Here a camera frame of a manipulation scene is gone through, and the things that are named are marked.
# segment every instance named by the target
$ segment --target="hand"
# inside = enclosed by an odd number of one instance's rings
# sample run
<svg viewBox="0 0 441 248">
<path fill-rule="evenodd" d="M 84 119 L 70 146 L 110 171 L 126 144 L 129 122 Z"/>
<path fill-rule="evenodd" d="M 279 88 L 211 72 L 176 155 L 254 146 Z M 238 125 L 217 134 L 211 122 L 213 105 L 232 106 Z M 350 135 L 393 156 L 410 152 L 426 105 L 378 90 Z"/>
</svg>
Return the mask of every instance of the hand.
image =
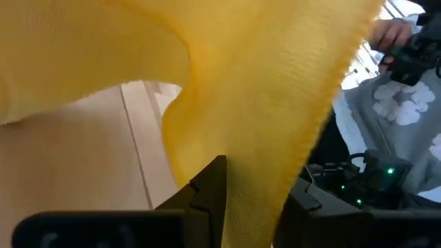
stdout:
<svg viewBox="0 0 441 248">
<path fill-rule="evenodd" d="M 411 35 L 412 27 L 403 19 L 378 19 L 374 23 L 369 43 L 373 50 L 386 53 L 393 45 L 406 45 Z"/>
</svg>

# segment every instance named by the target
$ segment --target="yellow cloth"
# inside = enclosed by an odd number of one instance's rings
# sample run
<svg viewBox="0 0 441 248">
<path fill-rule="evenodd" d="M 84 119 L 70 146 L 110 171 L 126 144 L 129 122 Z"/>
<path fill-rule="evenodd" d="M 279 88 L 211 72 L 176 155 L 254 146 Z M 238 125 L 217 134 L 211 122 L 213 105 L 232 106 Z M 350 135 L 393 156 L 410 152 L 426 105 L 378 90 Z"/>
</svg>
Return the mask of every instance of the yellow cloth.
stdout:
<svg viewBox="0 0 441 248">
<path fill-rule="evenodd" d="M 0 120 L 105 87 L 184 87 L 163 120 L 179 185 L 229 159 L 224 245 L 268 247 L 381 0 L 3 0 Z"/>
</svg>

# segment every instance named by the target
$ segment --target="cable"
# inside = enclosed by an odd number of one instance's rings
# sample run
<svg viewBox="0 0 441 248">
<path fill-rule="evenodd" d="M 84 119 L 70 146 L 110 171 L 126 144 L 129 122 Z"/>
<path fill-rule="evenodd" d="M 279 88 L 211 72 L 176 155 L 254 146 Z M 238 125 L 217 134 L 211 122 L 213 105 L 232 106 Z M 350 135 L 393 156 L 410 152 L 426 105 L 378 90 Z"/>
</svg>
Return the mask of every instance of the cable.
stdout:
<svg viewBox="0 0 441 248">
<path fill-rule="evenodd" d="M 305 165 L 305 169 L 306 169 L 306 172 L 308 172 L 309 177 L 311 178 L 311 184 L 314 184 L 314 183 L 315 183 L 315 182 L 314 182 L 314 177 L 312 176 L 312 173 L 311 173 L 311 171 L 309 170 L 309 168 L 308 168 L 307 165 Z"/>
<path fill-rule="evenodd" d="M 356 154 L 351 154 L 351 155 L 349 155 L 349 158 L 347 159 L 346 163 L 347 163 L 348 165 L 351 165 L 351 164 L 352 164 L 352 160 L 353 160 L 354 158 L 362 158 L 362 157 L 364 157 L 364 156 L 365 156 L 365 153 L 364 153 L 364 152 L 360 152 L 360 153 L 356 153 Z"/>
</svg>

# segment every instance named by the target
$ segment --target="white cloud print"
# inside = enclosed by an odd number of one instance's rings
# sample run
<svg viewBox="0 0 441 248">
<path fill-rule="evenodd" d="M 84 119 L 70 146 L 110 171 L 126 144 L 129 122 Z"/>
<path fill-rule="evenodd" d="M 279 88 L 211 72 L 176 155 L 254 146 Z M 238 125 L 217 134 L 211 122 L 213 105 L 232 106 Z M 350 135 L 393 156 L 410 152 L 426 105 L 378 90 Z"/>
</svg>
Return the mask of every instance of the white cloud print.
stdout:
<svg viewBox="0 0 441 248">
<path fill-rule="evenodd" d="M 441 134 L 438 134 L 432 141 L 433 145 L 429 148 L 429 151 L 434 157 L 441 161 Z"/>
<path fill-rule="evenodd" d="M 401 103 L 395 101 L 393 96 L 399 92 L 411 94 L 411 100 Z M 374 112 L 388 121 L 396 121 L 399 125 L 417 123 L 420 113 L 426 112 L 429 109 L 428 103 L 435 100 L 435 95 L 423 82 L 411 87 L 391 81 L 378 87 L 373 97 L 377 100 L 372 106 Z"/>
</svg>

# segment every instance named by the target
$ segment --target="gray shirt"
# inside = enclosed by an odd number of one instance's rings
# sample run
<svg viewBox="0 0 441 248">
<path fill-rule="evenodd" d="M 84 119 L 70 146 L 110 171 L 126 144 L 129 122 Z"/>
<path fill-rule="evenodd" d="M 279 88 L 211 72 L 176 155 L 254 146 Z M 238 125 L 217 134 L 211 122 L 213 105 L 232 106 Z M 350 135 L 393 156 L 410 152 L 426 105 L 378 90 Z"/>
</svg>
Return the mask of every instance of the gray shirt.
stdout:
<svg viewBox="0 0 441 248">
<path fill-rule="evenodd" d="M 344 91 L 366 148 L 395 154 L 413 164 L 404 182 L 407 192 L 417 194 L 441 186 L 441 79 L 430 70 L 409 87 L 389 76 Z"/>
</svg>

